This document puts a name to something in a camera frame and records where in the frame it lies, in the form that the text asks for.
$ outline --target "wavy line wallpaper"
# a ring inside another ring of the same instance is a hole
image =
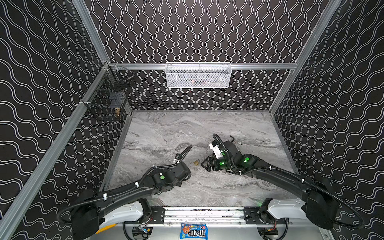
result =
[[[86,0],[114,63],[293,63],[327,0]]]
[[[383,62],[384,1],[343,0],[275,115],[300,173],[330,178],[366,221],[336,240],[384,239]]]
[[[127,70],[115,71],[124,77]],[[225,89],[168,88],[164,71],[134,71],[134,110],[269,110],[289,70],[233,70]]]
[[[70,0],[0,0],[0,219],[102,64]]]
[[[11,239],[72,239],[70,226],[56,221],[58,209],[86,189],[98,191],[123,125],[86,112]]]

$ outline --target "blue candy bag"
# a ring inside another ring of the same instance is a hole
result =
[[[202,238],[208,240],[208,228],[205,224],[181,224],[180,239]]]

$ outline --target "gray marble surface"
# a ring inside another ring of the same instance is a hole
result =
[[[267,197],[294,196],[266,181],[226,173],[207,172],[200,165],[212,153],[212,134],[223,141],[235,138],[243,154],[250,153],[292,171],[268,113],[261,112],[134,112],[129,132],[109,183],[113,189],[139,179],[153,165],[173,162],[176,153],[193,148],[184,162],[191,178],[181,187],[154,196],[160,206],[258,206]]]

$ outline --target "black wire basket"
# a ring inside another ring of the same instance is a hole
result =
[[[127,112],[127,88],[134,81],[134,74],[124,79],[113,75],[104,76],[86,106],[97,121],[125,121]]]

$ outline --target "wire basket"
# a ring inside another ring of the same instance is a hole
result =
[[[127,102],[127,91],[134,75],[119,79],[112,75],[104,76],[91,97],[91,102],[86,104],[90,113],[98,121],[125,121],[127,113],[124,106]]]
[[[166,63],[169,88],[227,88],[230,63]]]

